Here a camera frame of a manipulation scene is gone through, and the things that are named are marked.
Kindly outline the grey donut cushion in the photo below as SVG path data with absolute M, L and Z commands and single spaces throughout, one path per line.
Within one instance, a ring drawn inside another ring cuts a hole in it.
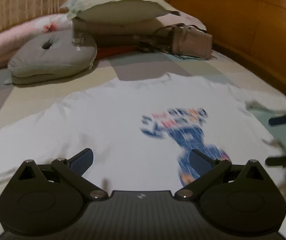
M 42 34 L 23 45 L 8 61 L 10 83 L 30 85 L 71 77 L 91 69 L 96 56 L 96 42 L 87 32 Z

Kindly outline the red folded cloth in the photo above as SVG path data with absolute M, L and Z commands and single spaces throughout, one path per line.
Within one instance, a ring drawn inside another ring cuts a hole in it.
M 119 47 L 106 47 L 97 50 L 97 60 L 105 59 L 112 56 L 117 56 L 125 53 L 130 53 L 139 50 L 139 46 L 119 46 Z

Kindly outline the pink floral folded quilt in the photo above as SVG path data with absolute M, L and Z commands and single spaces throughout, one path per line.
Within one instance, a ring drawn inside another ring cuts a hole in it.
M 182 11 L 126 25 L 89 23 L 78 18 L 69 20 L 66 14 L 46 15 L 0 33 L 0 68 L 6 67 L 8 60 L 26 42 L 41 34 L 76 29 L 92 35 L 152 35 L 161 27 L 180 23 L 196 25 L 206 31 L 206 26 L 199 19 Z

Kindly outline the white printed sweatshirt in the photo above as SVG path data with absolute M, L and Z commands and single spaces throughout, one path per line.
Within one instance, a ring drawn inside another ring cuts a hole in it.
M 286 97 L 168 73 L 0 130 L 1 239 L 282 239 Z

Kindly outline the pink leather handbag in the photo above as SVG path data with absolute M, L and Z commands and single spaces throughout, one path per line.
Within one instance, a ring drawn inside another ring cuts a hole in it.
M 172 24 L 157 29 L 153 34 L 168 30 L 165 44 L 159 48 L 177 57 L 194 57 L 208 60 L 212 56 L 212 35 L 194 24 Z

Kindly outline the wooden headboard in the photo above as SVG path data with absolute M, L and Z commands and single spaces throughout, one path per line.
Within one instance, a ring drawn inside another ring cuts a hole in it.
M 201 20 L 214 49 L 286 95 L 286 0 L 166 0 Z

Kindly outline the striped green white pillow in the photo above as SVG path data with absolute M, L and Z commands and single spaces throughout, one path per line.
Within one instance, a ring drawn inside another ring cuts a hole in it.
M 89 23 L 127 25 L 152 20 L 177 9 L 163 0 L 67 0 L 67 18 Z

